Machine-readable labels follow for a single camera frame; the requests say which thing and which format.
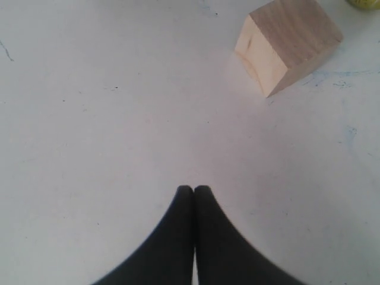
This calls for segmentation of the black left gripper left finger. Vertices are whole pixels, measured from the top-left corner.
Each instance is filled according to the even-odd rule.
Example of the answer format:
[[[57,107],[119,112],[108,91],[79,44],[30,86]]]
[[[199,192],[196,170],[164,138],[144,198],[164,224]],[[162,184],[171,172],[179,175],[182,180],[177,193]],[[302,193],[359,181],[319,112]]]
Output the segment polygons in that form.
[[[191,284],[194,231],[194,192],[182,185],[149,237],[96,284]]]

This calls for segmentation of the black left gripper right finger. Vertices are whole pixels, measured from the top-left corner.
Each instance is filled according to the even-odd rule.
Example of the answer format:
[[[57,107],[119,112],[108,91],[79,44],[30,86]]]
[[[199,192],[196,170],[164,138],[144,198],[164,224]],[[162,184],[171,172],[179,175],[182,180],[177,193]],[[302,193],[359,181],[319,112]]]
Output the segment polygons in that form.
[[[302,284],[258,252],[237,231],[209,186],[194,189],[199,284]]]

